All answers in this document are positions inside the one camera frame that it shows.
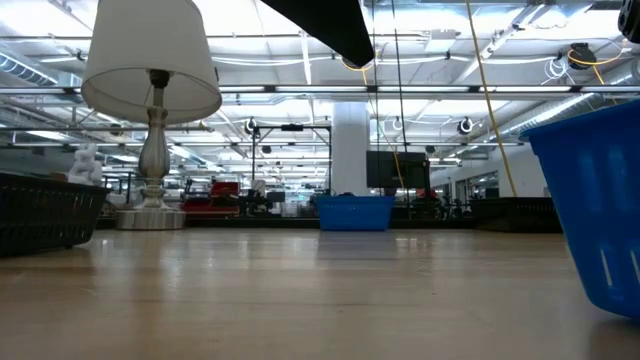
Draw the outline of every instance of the blue plastic bin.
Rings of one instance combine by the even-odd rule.
[[[318,198],[324,231],[385,231],[389,228],[393,196],[323,196]]]
[[[587,296],[640,319],[640,102],[526,131]]]

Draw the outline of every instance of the wooden floor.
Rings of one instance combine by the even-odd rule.
[[[98,231],[0,260],[0,359],[638,360],[557,235]]]

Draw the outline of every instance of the lamp base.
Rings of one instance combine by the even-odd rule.
[[[184,228],[186,213],[160,209],[119,211],[116,215],[118,230],[180,230]]]

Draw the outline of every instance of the white pillar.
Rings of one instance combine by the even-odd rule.
[[[358,196],[369,195],[367,150],[369,111],[366,102],[337,102],[333,105],[332,188]]]

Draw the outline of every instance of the ceiling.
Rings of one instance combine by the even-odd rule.
[[[364,73],[347,69],[340,56],[314,38],[301,35],[301,30],[277,12],[257,0],[194,0],[204,18],[209,47],[219,72],[221,86],[239,85],[479,85],[480,73],[464,2],[446,1],[424,4],[421,1],[397,0],[394,14],[391,2],[364,1],[363,15],[378,52],[378,66]],[[618,59],[599,66],[606,74],[636,56],[639,49],[622,42],[617,29],[618,11],[602,3],[556,2],[558,5],[527,6],[518,1],[488,1],[472,7],[479,47],[493,44],[485,56],[485,71],[489,84],[499,85],[563,85],[584,84],[595,79],[591,70],[565,71],[563,56],[572,43],[586,42],[598,59]],[[60,79],[59,85],[78,85],[89,52],[91,28],[95,21],[98,0],[0,0],[0,53],[11,56],[32,69]],[[60,9],[67,6],[67,11]],[[512,31],[513,24],[520,29]],[[308,49],[309,62],[303,60]],[[305,74],[305,66],[310,67]],[[558,76],[550,73],[549,67]],[[0,73],[0,83],[7,87],[32,87],[34,84],[18,77]],[[333,104],[344,101],[340,94],[314,96],[298,94],[227,94],[222,109],[202,122],[185,126],[204,130],[170,131],[171,143],[230,143],[250,142],[244,132],[247,119],[253,118],[261,126],[288,123],[330,125]],[[15,116],[4,114],[0,123],[11,126],[105,127],[122,125],[125,121],[93,114],[81,100],[59,96],[15,95],[0,98],[5,108]],[[357,101],[368,101],[362,97]],[[492,101],[498,124],[505,123],[543,100],[526,97],[502,98]],[[372,119],[376,118],[370,103]],[[458,140],[457,124],[469,117],[476,123],[474,136],[490,131],[487,105],[482,97],[473,99],[447,96],[408,97],[401,103],[399,96],[379,100],[377,117],[381,129],[390,139],[400,141],[401,127],[394,124],[404,113],[404,127],[408,141],[445,142]],[[376,138],[375,126],[372,139]],[[141,143],[144,131],[111,135],[104,132],[69,134],[78,141],[99,143]],[[263,142],[312,142],[308,146],[273,147],[271,154],[258,152],[264,158],[288,158],[292,166],[278,169],[279,177],[291,183],[319,182],[326,174],[329,156],[323,135],[310,130],[300,133],[273,131]],[[33,133],[19,133],[17,142],[69,142],[43,138]],[[222,171],[237,174],[250,172],[250,161],[242,153],[251,154],[248,145],[235,150],[222,145],[183,146],[187,153],[174,152],[174,164],[209,165],[202,171]],[[410,150],[423,151],[424,146]],[[475,149],[486,153],[491,148]],[[105,154],[133,156],[139,146],[108,147]],[[452,147],[438,147],[433,156],[449,156]],[[126,161],[111,158],[112,164]],[[260,172],[272,179],[275,161],[264,162]]]

